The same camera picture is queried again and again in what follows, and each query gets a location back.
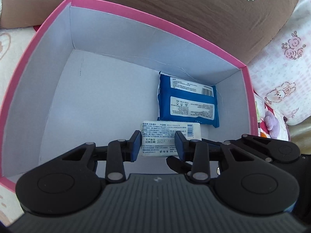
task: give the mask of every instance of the blue package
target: blue package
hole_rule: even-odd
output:
[[[219,127],[215,86],[160,74],[158,121],[196,122]]]

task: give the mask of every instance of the box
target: box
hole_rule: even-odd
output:
[[[8,87],[0,115],[1,183],[85,142],[129,139],[157,120],[159,71],[216,85],[214,141],[257,135],[247,67],[217,46],[155,16],[102,0],[65,0],[40,27]],[[172,173],[165,158],[139,157],[128,175]],[[105,174],[100,162],[99,176]]]

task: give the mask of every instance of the white wet wipes package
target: white wet wipes package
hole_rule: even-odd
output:
[[[167,157],[176,156],[175,132],[180,130],[186,139],[201,140],[199,123],[144,121],[141,125],[142,156]]]

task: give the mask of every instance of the gray ribbed panel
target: gray ribbed panel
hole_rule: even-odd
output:
[[[210,189],[183,175],[132,174],[109,185],[96,203],[77,214],[43,218],[25,214],[15,233],[292,233],[305,228],[290,214],[251,217],[219,203]]]

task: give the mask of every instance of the barcode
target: barcode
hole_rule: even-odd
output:
[[[210,89],[202,89],[202,95],[213,96],[213,92]]]
[[[188,129],[187,129],[187,136],[188,137],[193,137],[193,124],[188,124]]]

